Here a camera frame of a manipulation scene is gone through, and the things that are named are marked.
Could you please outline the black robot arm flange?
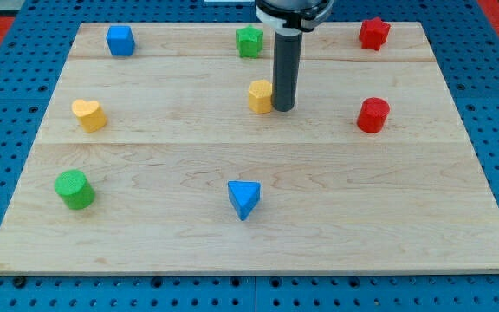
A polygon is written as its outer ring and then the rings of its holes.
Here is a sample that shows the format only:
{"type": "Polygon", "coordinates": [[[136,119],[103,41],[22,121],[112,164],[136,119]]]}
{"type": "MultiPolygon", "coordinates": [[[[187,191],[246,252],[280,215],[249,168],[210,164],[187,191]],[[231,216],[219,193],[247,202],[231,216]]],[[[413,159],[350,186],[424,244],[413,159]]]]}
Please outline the black robot arm flange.
{"type": "Polygon", "coordinates": [[[334,0],[255,0],[256,16],[282,36],[312,32],[332,13],[334,0]]]}

